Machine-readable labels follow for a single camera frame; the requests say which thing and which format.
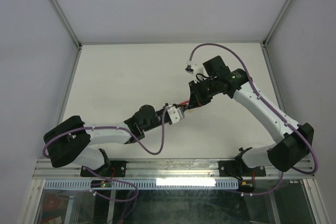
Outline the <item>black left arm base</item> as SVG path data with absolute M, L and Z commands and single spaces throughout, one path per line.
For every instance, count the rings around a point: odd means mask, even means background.
M 103 162 L 100 161 L 84 161 L 80 170 L 80 176 L 93 177 L 87 169 L 89 167 L 93 172 L 102 177 L 111 177 L 111 175 L 113 175 L 113 177 L 125 177 L 127 161 L 110 159 L 109 162 L 100 166 L 102 163 Z

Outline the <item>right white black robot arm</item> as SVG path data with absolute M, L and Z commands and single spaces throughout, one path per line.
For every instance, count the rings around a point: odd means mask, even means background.
M 300 124 L 274 106 L 257 87 L 252 87 L 243 69 L 230 69 L 220 56 L 202 67 L 187 64 L 186 71 L 194 80 L 189 82 L 188 108 L 202 107 L 217 94 L 229 96 L 245 107 L 267 130 L 274 144 L 259 148 L 240 148 L 235 163 L 229 169 L 233 176 L 247 175 L 255 167 L 272 165 L 287 172 L 309 153 L 314 129 L 309 123 Z

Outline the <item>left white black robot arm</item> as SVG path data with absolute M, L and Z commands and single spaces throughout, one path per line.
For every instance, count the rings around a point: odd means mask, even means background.
M 143 105 L 132 117 L 113 125 L 86 123 L 78 115 L 71 116 L 44 135 L 43 156 L 50 159 L 54 168 L 74 163 L 104 176 L 110 170 L 107 154 L 92 145 L 140 143 L 146 132 L 158 127 L 164 144 L 165 125 L 184 119 L 187 105 L 187 102 L 167 103 L 158 111 L 151 105 Z

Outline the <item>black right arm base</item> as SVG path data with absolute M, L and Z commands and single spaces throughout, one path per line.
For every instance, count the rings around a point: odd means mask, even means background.
M 244 177 L 266 177 L 264 168 L 248 168 L 245 164 L 240 164 L 236 160 L 218 161 L 218 171 L 220 177 L 233 177 L 238 180 L 242 180 Z

